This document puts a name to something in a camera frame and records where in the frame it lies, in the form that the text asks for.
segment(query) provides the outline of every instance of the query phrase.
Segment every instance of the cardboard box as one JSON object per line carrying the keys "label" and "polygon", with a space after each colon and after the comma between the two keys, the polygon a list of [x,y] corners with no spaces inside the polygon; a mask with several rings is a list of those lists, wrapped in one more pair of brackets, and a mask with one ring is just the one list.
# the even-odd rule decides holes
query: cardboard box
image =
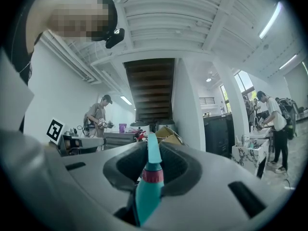
{"label": "cardboard box", "polygon": [[169,142],[173,144],[184,145],[182,138],[172,129],[167,127],[162,127],[156,133],[157,141],[160,143],[161,141]]}

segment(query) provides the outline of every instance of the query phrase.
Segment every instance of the railing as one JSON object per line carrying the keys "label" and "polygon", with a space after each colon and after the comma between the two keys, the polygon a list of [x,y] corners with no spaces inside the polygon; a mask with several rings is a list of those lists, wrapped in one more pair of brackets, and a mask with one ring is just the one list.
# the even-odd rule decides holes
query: railing
{"label": "railing", "polygon": [[214,97],[212,98],[199,98],[200,104],[215,104]]}

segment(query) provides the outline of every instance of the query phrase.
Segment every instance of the purple container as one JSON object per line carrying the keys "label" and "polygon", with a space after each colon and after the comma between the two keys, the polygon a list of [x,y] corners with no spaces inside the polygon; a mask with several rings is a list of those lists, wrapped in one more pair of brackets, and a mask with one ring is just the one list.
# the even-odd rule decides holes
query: purple container
{"label": "purple container", "polygon": [[120,133],[124,133],[126,126],[127,126],[126,123],[120,123],[119,124],[119,131],[120,131]]}

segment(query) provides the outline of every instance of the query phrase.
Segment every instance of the ceiling light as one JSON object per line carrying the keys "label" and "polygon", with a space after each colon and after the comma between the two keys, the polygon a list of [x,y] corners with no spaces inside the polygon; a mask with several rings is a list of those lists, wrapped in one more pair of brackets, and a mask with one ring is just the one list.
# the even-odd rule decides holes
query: ceiling light
{"label": "ceiling light", "polygon": [[304,68],[306,69],[306,72],[307,72],[307,74],[308,74],[308,70],[307,70],[307,68],[306,68],[305,63],[304,63],[304,62],[302,62],[302,64],[304,65]]}
{"label": "ceiling light", "polygon": [[263,39],[264,36],[267,34],[267,32],[269,31],[270,27],[274,24],[275,20],[277,19],[281,9],[282,9],[282,4],[281,4],[281,2],[278,2],[274,14],[272,15],[272,17],[269,20],[268,24],[266,25],[266,27],[263,29],[263,31],[259,35],[260,39]]}
{"label": "ceiling light", "polygon": [[131,105],[131,102],[128,101],[128,99],[126,97],[121,96],[120,98],[123,99],[128,105]]}
{"label": "ceiling light", "polygon": [[286,66],[289,62],[291,62],[295,57],[297,56],[297,54],[295,54],[294,56],[291,57],[291,59],[289,61],[287,61],[284,65],[282,65],[279,69],[282,69],[284,66]]}

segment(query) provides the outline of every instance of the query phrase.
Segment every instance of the window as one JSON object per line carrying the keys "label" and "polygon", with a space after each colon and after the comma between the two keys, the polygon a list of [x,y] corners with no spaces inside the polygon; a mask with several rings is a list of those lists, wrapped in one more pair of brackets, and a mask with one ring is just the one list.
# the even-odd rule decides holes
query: window
{"label": "window", "polygon": [[227,95],[227,92],[226,92],[224,85],[222,85],[220,88],[221,88],[221,91],[222,91],[223,98],[225,99],[225,101],[227,101],[228,95]]}
{"label": "window", "polygon": [[[247,96],[249,100],[253,100],[254,98],[257,97],[257,93],[255,91],[254,85],[252,84],[251,79],[246,72],[240,71],[234,76],[234,78],[243,96]],[[231,106],[230,106],[228,95],[227,95],[224,85],[222,85],[220,89],[225,99],[227,111],[231,112]]]}
{"label": "window", "polygon": [[240,77],[241,80],[242,80],[242,83],[243,83],[243,85],[244,85],[244,87],[245,87],[245,90],[247,90],[247,89],[253,87],[253,84],[252,84],[252,82],[251,82],[251,80],[250,80],[250,78],[249,78],[249,75],[248,75],[246,72],[240,71],[240,72],[238,73],[238,75],[239,75],[239,77]]}
{"label": "window", "polygon": [[239,75],[234,76],[237,82],[237,85],[239,86],[241,92],[245,91],[244,85],[239,77]]}

